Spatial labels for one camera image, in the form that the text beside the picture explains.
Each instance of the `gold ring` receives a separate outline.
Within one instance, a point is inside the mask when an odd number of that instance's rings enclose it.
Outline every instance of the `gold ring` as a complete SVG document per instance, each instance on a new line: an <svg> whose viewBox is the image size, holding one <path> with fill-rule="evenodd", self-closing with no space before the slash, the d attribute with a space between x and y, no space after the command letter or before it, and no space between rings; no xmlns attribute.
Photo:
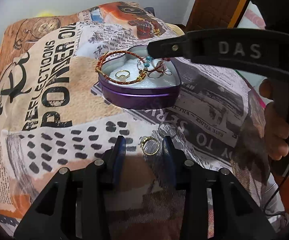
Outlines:
<svg viewBox="0 0 289 240"><path fill-rule="evenodd" d="M148 141L150 141L150 140L155 141L155 142L157 143L157 145L158 145L158 148L157 148L157 150L156 150L154 153L147 153L147 152L145 151L145 149L144 149L145 143L148 142ZM158 140L157 140L156 138L153 138L153 137L146 137L146 138L141 142L140 146L141 146L141 149L142 149L143 153L146 154L146 155L149 155L149 156L155 155L155 154L159 151L159 142L158 142Z"/></svg>
<svg viewBox="0 0 289 240"><path fill-rule="evenodd" d="M126 75L117 76L117 74L120 73L120 72L127 72L128 75L127 75L127 76L126 76ZM117 79L120 79L122 76L124 76L124 77L127 79L128 77L130 77L130 72L129 72L128 70L120 70L120 71L118 71L118 72L115 74L115 77L116 77Z"/></svg>

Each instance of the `person's hand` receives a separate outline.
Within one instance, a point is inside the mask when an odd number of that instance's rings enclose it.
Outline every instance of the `person's hand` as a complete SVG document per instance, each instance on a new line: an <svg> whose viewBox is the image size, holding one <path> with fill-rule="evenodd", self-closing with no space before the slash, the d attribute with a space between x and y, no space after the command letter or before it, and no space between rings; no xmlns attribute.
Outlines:
<svg viewBox="0 0 289 240"><path fill-rule="evenodd" d="M265 98L272 99L272 87L268 79L261 83L259 93ZM267 104L264 116L266 121L264 141L267 152L273 160L280 160L289 152L289 146L284 141L289 136L289 125L275 111L274 102Z"/></svg>

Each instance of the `hand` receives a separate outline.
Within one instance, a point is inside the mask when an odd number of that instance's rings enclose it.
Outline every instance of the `hand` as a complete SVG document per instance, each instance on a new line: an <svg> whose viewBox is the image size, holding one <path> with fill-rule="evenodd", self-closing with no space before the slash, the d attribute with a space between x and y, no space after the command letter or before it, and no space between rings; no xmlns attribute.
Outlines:
<svg viewBox="0 0 289 240"><path fill-rule="evenodd" d="M272 87L268 79L261 83L259 93L265 98L272 99ZM284 141L289 136L289 125L275 111L274 102L267 104L264 117L266 121L264 127L266 150L273 160L280 160L289 152L289 146Z"/></svg>

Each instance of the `metal screw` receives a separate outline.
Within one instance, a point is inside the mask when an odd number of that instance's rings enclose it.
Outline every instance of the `metal screw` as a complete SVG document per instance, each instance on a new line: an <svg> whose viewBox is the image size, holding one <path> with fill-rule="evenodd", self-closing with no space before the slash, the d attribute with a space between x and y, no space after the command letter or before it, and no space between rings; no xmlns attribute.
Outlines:
<svg viewBox="0 0 289 240"><path fill-rule="evenodd" d="M65 173L67 173L68 172L68 168L66 168L66 167L62 167L60 170L59 170L59 173L60 174L65 174Z"/></svg>
<svg viewBox="0 0 289 240"><path fill-rule="evenodd" d="M229 171L227 168L222 168L222 169L220 169L220 171L221 171L221 173L222 173L223 175L228 175L228 174L230 174L230 171Z"/></svg>
<svg viewBox="0 0 289 240"><path fill-rule="evenodd" d="M179 49L179 46L177 44L173 45L172 46L172 50L173 51L177 51Z"/></svg>
<svg viewBox="0 0 289 240"><path fill-rule="evenodd" d="M194 162L193 162L192 160L186 160L186 161L184 162L184 164L185 164L186 166L188 166L188 167L191 167L191 166L194 165Z"/></svg>
<svg viewBox="0 0 289 240"><path fill-rule="evenodd" d="M102 164L104 164L105 162L104 162L104 160L102 160L102 159L97 159L97 160L95 160L95 165L96 166L101 166Z"/></svg>

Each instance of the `newspaper print fabric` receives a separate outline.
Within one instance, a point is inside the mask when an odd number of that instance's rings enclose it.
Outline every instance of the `newspaper print fabric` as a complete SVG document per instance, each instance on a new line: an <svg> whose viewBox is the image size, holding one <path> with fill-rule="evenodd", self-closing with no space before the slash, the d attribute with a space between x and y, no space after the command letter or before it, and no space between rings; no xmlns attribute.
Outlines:
<svg viewBox="0 0 289 240"><path fill-rule="evenodd" d="M183 81L174 107L121 109L101 96L94 71L97 58L108 50L176 35L163 21L122 2L92 8L83 17L87 23L73 23L40 37L0 74L0 224L5 230L13 234L59 168L86 167L124 135L128 144L123 183L105 196L112 238L141 234L145 239L177 239L185 192L169 187L161 149L150 157L139 147L143 136L162 141L157 129L163 121L178 126L174 145L188 159L213 170L229 168L260 203L265 180L258 175L263 171L250 158L253 149L239 142L246 120L254 126L247 100L250 91L240 76L234 70L172 59ZM257 129L249 134L260 140ZM236 145L248 153L245 162L236 157Z"/></svg>

